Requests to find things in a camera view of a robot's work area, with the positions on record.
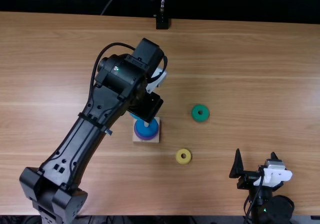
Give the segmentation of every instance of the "blue ring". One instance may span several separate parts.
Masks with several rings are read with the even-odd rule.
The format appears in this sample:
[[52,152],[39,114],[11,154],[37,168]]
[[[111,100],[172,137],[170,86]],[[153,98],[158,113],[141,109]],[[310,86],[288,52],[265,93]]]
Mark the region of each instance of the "blue ring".
[[159,131],[159,125],[158,122],[153,119],[148,127],[144,126],[143,120],[137,120],[134,126],[134,131],[136,135],[143,140],[150,140],[154,138],[158,131]]

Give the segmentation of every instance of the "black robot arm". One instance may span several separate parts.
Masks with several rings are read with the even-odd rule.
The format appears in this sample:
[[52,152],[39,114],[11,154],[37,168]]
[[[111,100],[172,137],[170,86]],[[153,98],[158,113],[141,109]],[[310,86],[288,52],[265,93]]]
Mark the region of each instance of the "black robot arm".
[[[100,61],[114,45],[134,52]],[[77,121],[54,153],[39,168],[25,168],[19,179],[43,223],[71,223],[75,218],[88,196],[78,188],[84,170],[104,136],[112,134],[110,128],[120,116],[128,110],[146,122],[154,118],[163,100],[153,92],[147,93],[146,86],[157,79],[152,75],[162,59],[165,68],[167,58],[163,51],[147,39],[136,49],[113,43],[99,54],[88,102]]]

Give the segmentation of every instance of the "wood grain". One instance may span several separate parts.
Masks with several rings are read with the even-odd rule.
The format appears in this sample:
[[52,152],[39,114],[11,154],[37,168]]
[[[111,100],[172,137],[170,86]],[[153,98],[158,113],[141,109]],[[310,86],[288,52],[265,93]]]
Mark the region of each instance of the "wood grain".
[[[160,144],[133,144],[121,117],[84,174],[80,214],[242,215],[248,192],[228,178],[240,148],[249,170],[275,151],[294,174],[277,193],[296,215],[319,215],[320,26],[173,20],[157,31],[154,19],[26,13],[0,13],[0,214],[37,213],[22,170],[73,125],[99,51],[143,37],[169,59]],[[210,109],[201,124],[190,113],[198,103]],[[180,148],[193,154],[186,166]]]

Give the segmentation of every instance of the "green ring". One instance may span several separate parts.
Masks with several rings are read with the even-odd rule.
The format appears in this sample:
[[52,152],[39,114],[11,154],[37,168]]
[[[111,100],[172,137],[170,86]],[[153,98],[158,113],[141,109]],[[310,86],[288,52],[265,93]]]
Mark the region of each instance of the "green ring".
[[197,122],[204,122],[209,118],[209,109],[204,105],[196,105],[191,111],[192,118]]

